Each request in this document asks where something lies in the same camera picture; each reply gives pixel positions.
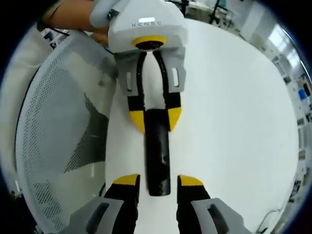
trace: white sleeve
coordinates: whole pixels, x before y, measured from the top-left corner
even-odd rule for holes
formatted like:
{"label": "white sleeve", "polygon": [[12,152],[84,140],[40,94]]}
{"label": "white sleeve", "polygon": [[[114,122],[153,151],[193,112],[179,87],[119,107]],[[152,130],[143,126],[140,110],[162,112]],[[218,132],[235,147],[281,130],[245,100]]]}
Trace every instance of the white sleeve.
{"label": "white sleeve", "polygon": [[16,176],[15,132],[20,109],[36,71],[52,52],[41,33],[32,27],[18,45],[0,90],[0,159],[6,179]]}

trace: yellow ring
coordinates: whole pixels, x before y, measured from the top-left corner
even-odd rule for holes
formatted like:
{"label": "yellow ring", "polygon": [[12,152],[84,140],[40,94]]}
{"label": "yellow ring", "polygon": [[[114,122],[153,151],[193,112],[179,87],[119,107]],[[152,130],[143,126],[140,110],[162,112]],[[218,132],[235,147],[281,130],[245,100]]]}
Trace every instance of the yellow ring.
{"label": "yellow ring", "polygon": [[141,43],[141,42],[146,42],[146,41],[159,41],[162,42],[163,44],[165,44],[167,42],[167,39],[163,36],[143,36],[143,37],[139,37],[137,39],[134,39],[132,41],[132,45],[136,46],[137,44]]}

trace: white table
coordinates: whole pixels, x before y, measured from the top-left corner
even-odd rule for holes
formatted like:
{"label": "white table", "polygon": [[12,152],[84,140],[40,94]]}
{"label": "white table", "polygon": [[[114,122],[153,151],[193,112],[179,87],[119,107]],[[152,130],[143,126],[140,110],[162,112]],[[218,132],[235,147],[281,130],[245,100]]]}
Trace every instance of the white table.
{"label": "white table", "polygon": [[[254,47],[211,25],[186,20],[182,114],[169,134],[172,192],[151,197],[146,188],[144,136],[128,117],[120,88],[107,139],[106,184],[141,174],[136,234],[177,234],[176,177],[200,179],[211,197],[240,213],[255,232],[270,210],[288,199],[298,158],[296,119],[275,66]],[[143,71],[147,107],[163,105],[157,63]],[[157,83],[159,89],[152,90]]]}

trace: window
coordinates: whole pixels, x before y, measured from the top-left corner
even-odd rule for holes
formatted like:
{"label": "window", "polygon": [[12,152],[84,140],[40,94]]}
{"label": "window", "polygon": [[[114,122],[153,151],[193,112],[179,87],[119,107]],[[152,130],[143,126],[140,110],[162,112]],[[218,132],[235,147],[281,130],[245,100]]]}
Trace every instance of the window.
{"label": "window", "polygon": [[287,55],[287,59],[290,62],[292,68],[296,67],[300,63],[300,58],[296,49],[292,49],[292,51]]}
{"label": "window", "polygon": [[278,24],[274,27],[271,35],[269,36],[269,40],[276,46],[276,48],[282,52],[285,50],[287,45],[290,42],[289,37],[284,32],[284,30]]}

